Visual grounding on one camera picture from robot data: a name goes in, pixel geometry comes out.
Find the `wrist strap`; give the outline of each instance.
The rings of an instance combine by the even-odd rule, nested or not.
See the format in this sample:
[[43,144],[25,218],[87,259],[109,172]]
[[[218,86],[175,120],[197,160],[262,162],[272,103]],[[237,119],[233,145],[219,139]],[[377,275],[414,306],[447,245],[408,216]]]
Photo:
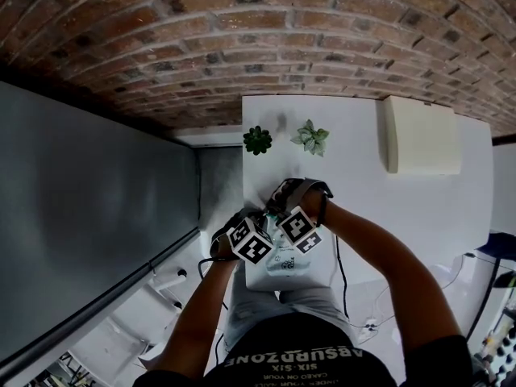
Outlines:
[[327,196],[325,193],[322,194],[321,197],[321,206],[319,207],[319,215],[317,216],[317,224],[315,225],[317,228],[324,223],[326,217],[326,205],[327,205]]

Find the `jeans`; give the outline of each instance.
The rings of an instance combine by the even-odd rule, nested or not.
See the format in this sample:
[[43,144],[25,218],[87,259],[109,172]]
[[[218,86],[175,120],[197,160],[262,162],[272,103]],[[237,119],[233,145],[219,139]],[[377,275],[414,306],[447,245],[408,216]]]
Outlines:
[[340,328],[355,343],[348,320],[340,310],[331,288],[309,288],[282,291],[278,300],[274,292],[251,291],[245,284],[245,263],[239,262],[233,276],[224,341],[231,349],[256,324],[268,318],[294,312],[319,317]]

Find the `gray partition wall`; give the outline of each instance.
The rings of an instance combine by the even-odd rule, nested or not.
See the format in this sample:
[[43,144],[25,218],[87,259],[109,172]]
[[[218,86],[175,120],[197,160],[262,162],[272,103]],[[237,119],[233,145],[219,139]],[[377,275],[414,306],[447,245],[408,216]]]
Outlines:
[[0,171],[0,364],[198,229],[191,149],[2,82]]

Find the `black t-shirt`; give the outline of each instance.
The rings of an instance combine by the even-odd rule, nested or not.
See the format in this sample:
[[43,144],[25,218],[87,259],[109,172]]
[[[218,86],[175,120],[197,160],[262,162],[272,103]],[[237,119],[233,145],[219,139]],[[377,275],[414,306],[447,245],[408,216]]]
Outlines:
[[[405,387],[472,386],[471,359],[462,336],[429,343],[410,353],[405,362]],[[353,347],[338,327],[312,315],[292,313],[256,325],[199,382],[156,370],[134,383],[134,387],[195,385],[394,387],[396,383],[380,360]]]

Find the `person's right arm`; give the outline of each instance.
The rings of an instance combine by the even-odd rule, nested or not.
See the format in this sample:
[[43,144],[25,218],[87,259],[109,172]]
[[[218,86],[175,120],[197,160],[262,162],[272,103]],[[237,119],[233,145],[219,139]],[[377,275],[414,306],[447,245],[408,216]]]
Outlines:
[[[303,210],[317,218],[322,195],[309,191]],[[405,354],[432,341],[460,335],[443,291],[410,249],[375,223],[328,201],[324,226],[383,274],[389,283]]]

